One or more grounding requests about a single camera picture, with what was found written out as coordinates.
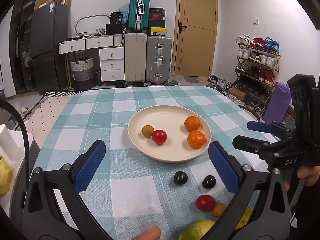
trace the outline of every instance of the human hand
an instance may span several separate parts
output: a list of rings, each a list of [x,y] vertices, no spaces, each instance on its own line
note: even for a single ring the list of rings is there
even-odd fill
[[[307,187],[310,187],[313,184],[315,184],[319,179],[319,175],[320,175],[320,166],[303,165],[297,171],[297,177],[299,179],[307,178],[305,183]],[[288,191],[290,187],[289,183],[285,181],[284,185],[285,185],[286,191]]]
[[[160,239],[160,228],[151,227],[144,231],[142,234],[136,236],[132,240],[159,240]]]

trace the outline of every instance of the wooden door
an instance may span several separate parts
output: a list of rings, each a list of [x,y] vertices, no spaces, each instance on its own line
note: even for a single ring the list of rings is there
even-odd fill
[[[212,66],[217,0],[180,0],[174,75],[207,77]]]

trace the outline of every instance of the laundry basket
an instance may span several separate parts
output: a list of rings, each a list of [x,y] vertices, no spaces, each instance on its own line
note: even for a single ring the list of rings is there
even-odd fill
[[[88,90],[96,85],[92,57],[81,56],[78,61],[72,61],[70,65],[76,89]]]

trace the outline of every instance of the screw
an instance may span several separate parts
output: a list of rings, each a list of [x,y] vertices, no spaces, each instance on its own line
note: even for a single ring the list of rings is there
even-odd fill
[[[34,173],[39,173],[41,171],[41,168],[39,168],[39,167],[36,167],[35,169],[34,169]]]
[[[71,168],[71,164],[69,164],[69,163],[64,164],[64,165],[62,166],[62,169],[63,169],[64,171],[68,171],[68,170],[70,170],[70,168]]]
[[[252,170],[251,166],[247,165],[247,164],[243,165],[242,168],[243,168],[244,171],[251,171]]]
[[[280,170],[278,168],[274,168],[273,173],[278,175],[278,174],[280,174]]]

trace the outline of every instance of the silver suitcase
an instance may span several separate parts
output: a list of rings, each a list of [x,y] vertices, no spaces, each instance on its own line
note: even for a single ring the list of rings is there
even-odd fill
[[[147,35],[127,33],[124,37],[125,81],[144,82],[146,79]]]
[[[172,40],[168,36],[148,36],[147,84],[164,84],[169,80]]]

